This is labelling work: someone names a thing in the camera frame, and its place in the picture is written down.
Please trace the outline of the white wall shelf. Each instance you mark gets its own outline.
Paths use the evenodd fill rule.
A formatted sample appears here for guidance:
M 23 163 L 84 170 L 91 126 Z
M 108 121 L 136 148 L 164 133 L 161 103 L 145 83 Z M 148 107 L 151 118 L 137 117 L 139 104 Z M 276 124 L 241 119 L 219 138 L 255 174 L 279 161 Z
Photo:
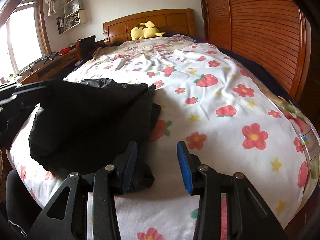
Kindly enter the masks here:
M 75 27 L 86 23 L 86 13 L 82 0 L 60 0 L 63 15 L 56 18 L 59 34 L 63 34 Z

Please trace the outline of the wooden louvered wardrobe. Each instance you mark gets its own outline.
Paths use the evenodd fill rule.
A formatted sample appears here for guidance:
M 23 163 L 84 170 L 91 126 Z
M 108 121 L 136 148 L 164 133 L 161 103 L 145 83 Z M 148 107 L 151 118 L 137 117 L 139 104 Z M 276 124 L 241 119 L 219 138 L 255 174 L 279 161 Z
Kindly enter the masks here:
M 311 56 L 310 23 L 293 0 L 201 0 L 206 39 L 268 70 L 296 100 Z

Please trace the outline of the red bowl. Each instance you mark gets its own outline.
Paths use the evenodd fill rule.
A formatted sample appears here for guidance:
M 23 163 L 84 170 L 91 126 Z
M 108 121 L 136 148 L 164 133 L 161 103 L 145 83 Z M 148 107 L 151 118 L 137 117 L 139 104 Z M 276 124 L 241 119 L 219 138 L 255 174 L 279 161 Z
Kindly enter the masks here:
M 61 55 L 65 55 L 65 54 L 69 53 L 70 50 L 71 50 L 71 47 L 66 47 L 66 48 L 61 49 L 61 50 L 59 51 L 59 53 L 60 53 Z

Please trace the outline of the black jacket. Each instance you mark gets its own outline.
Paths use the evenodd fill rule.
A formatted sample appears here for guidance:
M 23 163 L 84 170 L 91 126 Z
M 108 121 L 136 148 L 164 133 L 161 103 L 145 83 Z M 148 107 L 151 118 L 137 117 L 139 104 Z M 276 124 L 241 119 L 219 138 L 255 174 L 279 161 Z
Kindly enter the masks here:
M 146 145 L 161 108 L 156 87 L 111 79 L 55 81 L 36 91 L 39 110 L 29 135 L 30 156 L 53 175 L 94 173 L 114 162 L 131 141 L 138 148 L 129 190 L 152 186 Z

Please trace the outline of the floral bed sheet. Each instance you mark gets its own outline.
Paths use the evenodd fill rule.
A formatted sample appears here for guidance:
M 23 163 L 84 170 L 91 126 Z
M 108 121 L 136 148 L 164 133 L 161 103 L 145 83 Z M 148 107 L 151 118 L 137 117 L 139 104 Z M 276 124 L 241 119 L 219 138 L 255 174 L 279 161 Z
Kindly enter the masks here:
M 127 41 L 95 49 L 66 77 L 47 82 L 94 79 L 155 85 L 161 108 L 146 145 L 152 186 L 114 197 L 120 239 L 194 239 L 200 198 L 184 187 L 180 141 L 216 172 L 243 173 L 285 234 L 319 184 L 319 136 L 312 123 L 267 72 L 254 73 L 230 51 L 184 35 Z M 9 228 L 19 239 L 28 239 L 72 173 L 61 178 L 31 158 L 29 135 L 39 107 L 8 150 L 5 200 Z

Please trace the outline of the yellow plush toy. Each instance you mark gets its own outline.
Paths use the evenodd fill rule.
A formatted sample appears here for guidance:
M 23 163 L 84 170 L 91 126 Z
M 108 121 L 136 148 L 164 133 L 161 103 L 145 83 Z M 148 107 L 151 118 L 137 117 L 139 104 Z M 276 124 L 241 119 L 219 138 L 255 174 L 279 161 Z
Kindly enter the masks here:
M 131 40 L 141 40 L 145 38 L 162 37 L 165 32 L 159 31 L 151 21 L 142 22 L 132 28 L 130 35 Z

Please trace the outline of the wooden desk cabinet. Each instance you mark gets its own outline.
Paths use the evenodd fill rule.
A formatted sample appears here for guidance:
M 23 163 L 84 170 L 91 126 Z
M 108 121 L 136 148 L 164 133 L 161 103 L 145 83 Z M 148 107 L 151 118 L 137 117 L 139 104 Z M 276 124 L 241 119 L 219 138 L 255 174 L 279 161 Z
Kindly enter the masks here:
M 50 79 L 63 79 L 74 70 L 77 62 L 78 56 L 76 49 L 72 49 L 67 54 L 58 56 L 53 61 L 42 65 L 29 76 L 19 81 L 19 83 L 25 85 Z

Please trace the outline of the wooden chair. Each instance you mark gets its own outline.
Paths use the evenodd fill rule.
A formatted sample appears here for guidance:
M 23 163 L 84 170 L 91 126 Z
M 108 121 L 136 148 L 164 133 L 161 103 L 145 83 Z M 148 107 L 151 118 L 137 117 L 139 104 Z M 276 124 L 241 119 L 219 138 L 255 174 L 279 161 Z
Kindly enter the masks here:
M 95 48 L 96 35 L 81 38 L 76 41 L 76 52 L 79 61 L 82 61 Z

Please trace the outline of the window with wooden frame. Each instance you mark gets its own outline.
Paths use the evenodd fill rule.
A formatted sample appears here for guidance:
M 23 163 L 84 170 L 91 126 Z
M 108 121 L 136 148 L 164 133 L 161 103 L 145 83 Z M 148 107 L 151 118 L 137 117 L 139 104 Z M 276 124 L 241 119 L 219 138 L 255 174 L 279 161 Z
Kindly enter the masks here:
M 1 84 L 28 76 L 51 52 L 43 0 L 23 0 L 1 27 Z

